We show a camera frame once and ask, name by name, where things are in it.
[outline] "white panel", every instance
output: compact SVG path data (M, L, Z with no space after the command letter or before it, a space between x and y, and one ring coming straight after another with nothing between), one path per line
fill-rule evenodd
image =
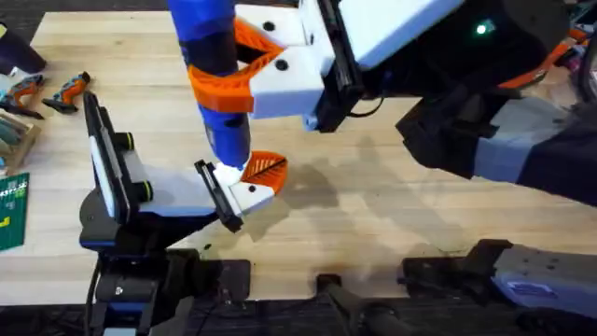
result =
M321 77L327 76L336 54L327 35L326 25L317 0L301 0L298 5L307 44L311 45L314 65Z
M253 192L249 191L249 187L254 186ZM242 215L246 216L253 211L261 209L273 200L273 189L267 186L257 184L239 182L230 187L234 199L239 205Z
M95 174L97 180L100 183L100 190L104 197L105 210L108 215L112 218L116 215L116 202L114 201L114 192L110 188L110 182L108 180L108 174L105 172L104 161L100 154L100 148L97 145L97 139L95 136L90 136L90 149L91 149L91 160L93 161L93 167L95 168Z
M147 181L149 179L146 169L141 162L141 158L139 158L139 154L137 154L135 150L122 152L122 158L129 170L129 177L131 178L132 183Z
M140 204L139 212L164 217L195 217L215 211L212 197L195 170L178 172L150 166L144 168L154 196L153 201Z
M236 15L258 29L264 36L280 47L305 45L305 34L297 8L236 5ZM263 29L263 23L275 25L271 32Z
M342 0L340 13L356 62L362 69L369 69L402 49L463 2Z
M280 71L276 61L288 69ZM255 98L254 119L310 114L324 91L324 82L312 63L309 47L291 47L257 73L250 81Z

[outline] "metal tool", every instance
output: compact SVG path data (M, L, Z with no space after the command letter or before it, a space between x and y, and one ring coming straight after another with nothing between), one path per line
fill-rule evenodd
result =
M81 94L90 82L90 74L83 72L71 78L66 84L62 85L59 92L54 94L52 98L45 98L42 103L63 114L75 113L78 108L73 104L73 98Z
M39 113L27 109L21 101L23 96L36 94L43 83L44 77L42 75L25 78L10 88L8 93L0 99L0 108L14 115L44 119Z

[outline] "orange bracket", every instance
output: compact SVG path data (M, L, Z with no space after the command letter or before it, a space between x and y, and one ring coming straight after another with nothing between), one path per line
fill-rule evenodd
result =
M284 49L239 19L234 20L234 35L238 44L265 54L244 69L226 77L207 74L191 65L188 68L188 78L199 104L217 112L250 113L253 112L253 96L249 81Z

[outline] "wooden table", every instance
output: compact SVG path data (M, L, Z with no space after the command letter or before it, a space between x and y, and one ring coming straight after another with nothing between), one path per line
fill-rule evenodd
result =
M48 13L33 45L49 61L42 95L88 71L144 163L192 170L214 160L167 12ZM209 258L251 260L254 299L310 297L314 277L330 272L359 294L404 295L395 283L404 257L463 255L481 238L597 254L595 209L419 166L394 128L414 103L387 101L335 134L305 133L297 118L253 122L253 148L290 161L284 191L240 233L215 223L179 245L211 243ZM81 303L95 261L78 244L78 208L93 187L83 114L53 114L42 126L24 167L26 244L0 254L0 305Z

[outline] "black mount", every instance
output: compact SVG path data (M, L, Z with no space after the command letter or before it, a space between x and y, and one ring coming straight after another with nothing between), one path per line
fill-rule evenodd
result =
M205 163L197 163L214 198L212 214L163 217L141 211L141 203L151 200L153 189L146 181L146 195L142 195L131 181L123 153L134 150L132 135L114 133L107 110L93 93L86 92L84 100L89 135L96 147L92 150L96 188L79 213L80 244L98 253L87 300L85 327L90 334L107 336L112 329L133 329L135 335L183 335L194 299L246 300L249 261L201 260L195 249L168 249L219 218L232 231L243 224L230 214L213 170L199 169ZM104 196L112 202L107 203ZM93 294L96 302L90 309Z

